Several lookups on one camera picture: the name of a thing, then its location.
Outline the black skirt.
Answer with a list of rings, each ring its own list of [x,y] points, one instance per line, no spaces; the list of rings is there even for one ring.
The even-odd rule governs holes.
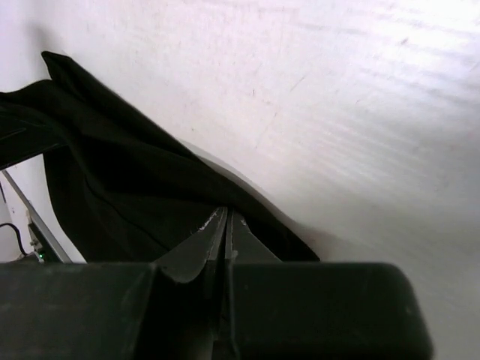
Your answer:
[[[317,255],[250,191],[201,161],[72,58],[45,51],[49,78],[1,94],[43,113],[65,145],[43,154],[54,214],[89,262],[149,262],[222,206],[283,261]]]

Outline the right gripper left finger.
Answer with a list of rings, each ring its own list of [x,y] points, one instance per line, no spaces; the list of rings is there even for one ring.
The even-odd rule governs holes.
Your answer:
[[[154,262],[1,265],[3,359],[211,359],[227,210]]]

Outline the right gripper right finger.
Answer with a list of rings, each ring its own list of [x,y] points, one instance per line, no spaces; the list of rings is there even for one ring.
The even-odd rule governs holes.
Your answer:
[[[384,262],[284,262],[231,211],[229,342],[236,359],[431,359],[413,286]]]

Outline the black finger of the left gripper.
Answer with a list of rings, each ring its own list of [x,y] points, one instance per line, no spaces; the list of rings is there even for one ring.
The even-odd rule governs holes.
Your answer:
[[[1,168],[65,145],[49,119],[41,112],[1,102]]]

